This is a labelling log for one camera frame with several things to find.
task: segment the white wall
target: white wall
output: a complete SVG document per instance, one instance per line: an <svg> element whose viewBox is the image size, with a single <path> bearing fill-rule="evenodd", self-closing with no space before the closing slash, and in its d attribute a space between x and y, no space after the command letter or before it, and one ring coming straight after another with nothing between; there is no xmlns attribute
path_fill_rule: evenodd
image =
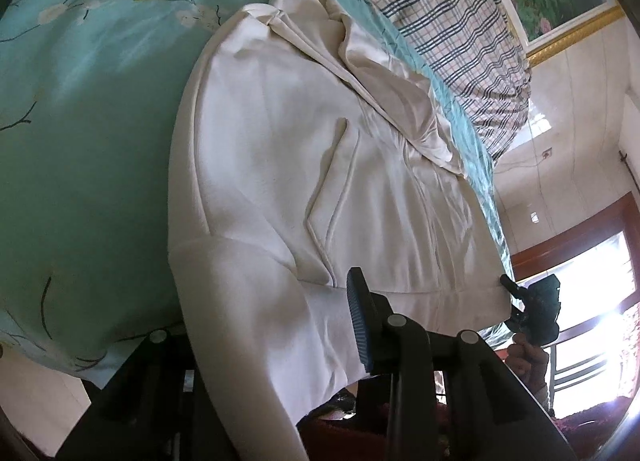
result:
<svg viewBox="0 0 640 461"><path fill-rule="evenodd" d="M640 180L640 37L630 22L626 22L629 51L629 89L625 95L625 106L620 131L620 149L627 159L636 180Z"/></svg>
<svg viewBox="0 0 640 461"><path fill-rule="evenodd" d="M630 57L627 22L532 70L531 99L552 128L507 152L495 167L498 212L512 254L585 221L634 188L618 156L625 95L632 75L640 79L640 40L638 56ZM640 117L633 120L638 137L630 139L640 142ZM552 157L544 160L549 148Z"/></svg>

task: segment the black clamp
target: black clamp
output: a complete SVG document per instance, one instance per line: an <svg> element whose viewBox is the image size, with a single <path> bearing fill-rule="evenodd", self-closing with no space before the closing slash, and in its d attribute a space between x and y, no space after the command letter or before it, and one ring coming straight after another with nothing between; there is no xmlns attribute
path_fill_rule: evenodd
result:
<svg viewBox="0 0 640 461"><path fill-rule="evenodd" d="M457 461L575 461L546 412L475 331L425 331L370 293L359 267L347 294L360 360L391 374L386 461L439 459L434 371L442 371Z"/></svg>
<svg viewBox="0 0 640 461"><path fill-rule="evenodd" d="M544 346L558 338L560 328L556 320L560 313L560 281L555 275L540 279L529 287L521 287L508 275L502 275L500 284L525 306L524 311L511 306L511 317L505 321L511 331L524 333L534 346Z"/></svg>

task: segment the bed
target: bed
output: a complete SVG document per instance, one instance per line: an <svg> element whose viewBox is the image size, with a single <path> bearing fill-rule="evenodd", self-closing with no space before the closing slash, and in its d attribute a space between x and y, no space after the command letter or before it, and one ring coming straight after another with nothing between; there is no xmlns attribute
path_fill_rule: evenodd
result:
<svg viewBox="0 0 640 461"><path fill-rule="evenodd" d="M530 68L500 0L369 0L453 92L494 160L528 113Z"/></svg>
<svg viewBox="0 0 640 461"><path fill-rule="evenodd" d="M175 114L211 35L243 5L266 1L11 0L0 19L4 343L102 386L143 336L181 326L166 256ZM431 79L511 273L493 199L492 156L524 122L528 71L517 51L503 55L514 41L503 35L499 4L483 3L495 25L486 37L498 42L478 50L484 47L478 35L457 57L495 62L493 87L504 82L500 69L511 58L514 88L494 91L485 87L487 77L452 79L444 64L429 62L433 52L416 51L432 39L452 48L461 35L447 35L436 22L431 35L428 29L417 32L420 42L401 35L402 12L380 13L380 0L338 1L388 52ZM420 8L425 4L412 5ZM459 89L465 80L467 93ZM478 104L482 96L484 108ZM500 326L484 332L495 345L505 335Z"/></svg>

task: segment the metal rod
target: metal rod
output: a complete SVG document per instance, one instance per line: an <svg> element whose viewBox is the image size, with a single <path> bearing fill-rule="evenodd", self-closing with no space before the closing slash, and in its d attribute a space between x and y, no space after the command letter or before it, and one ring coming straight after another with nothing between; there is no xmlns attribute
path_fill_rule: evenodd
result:
<svg viewBox="0 0 640 461"><path fill-rule="evenodd" d="M580 367L581 365L588 364L589 362L593 362L597 358L604 356L604 353L599 353L597 355L592 356L591 358L587 358L586 360L581 360L580 362L576 362L574 365L569 365L569 367L565 367L564 369L558 369L556 371L557 375L561 375L562 373L566 373L567 371L571 371L576 367Z"/></svg>
<svg viewBox="0 0 640 461"><path fill-rule="evenodd" d="M568 389L569 387L573 387L574 385L578 385L579 383L583 383L584 381L591 380L591 378L595 378L596 376L603 374L603 372L606 370L607 369L605 367L604 369L600 369L599 371L596 371L595 373L587 376L586 378L581 378L580 380L574 381L574 383L569 383L569 385L564 385L559 389L556 389L556 393L558 391L564 391L565 389Z"/></svg>
<svg viewBox="0 0 640 461"><path fill-rule="evenodd" d="M581 371L578 371L577 373L574 373L572 375L568 375L565 376L563 378L559 378L559 380L556 380L555 384L556 384L556 391L559 391L560 389L558 389L558 385L561 385L562 383L567 383L568 381L572 381L575 380L576 378L581 378L583 376L586 376L590 373L593 373L594 371L598 370L601 367L604 367L605 365L607 365L607 360L603 360L598 362L597 364L593 364L590 365L589 367L587 367L586 369L582 369Z"/></svg>
<svg viewBox="0 0 640 461"><path fill-rule="evenodd" d="M626 170L629 171L629 174L631 175L631 179L634 180L634 184L636 185L636 190L638 190L638 193L640 194L640 186L638 186L638 180L636 180L636 177L634 176L633 171L631 171L631 167L629 167L629 164L626 160L626 157L628 156L628 154L622 154L622 151L618 151L618 154L620 155L620 161L625 164Z"/></svg>
<svg viewBox="0 0 640 461"><path fill-rule="evenodd" d="M549 409L554 407L554 398L556 396L556 366L558 365L558 353L556 352L556 346L551 346L550 367L551 377L549 379Z"/></svg>

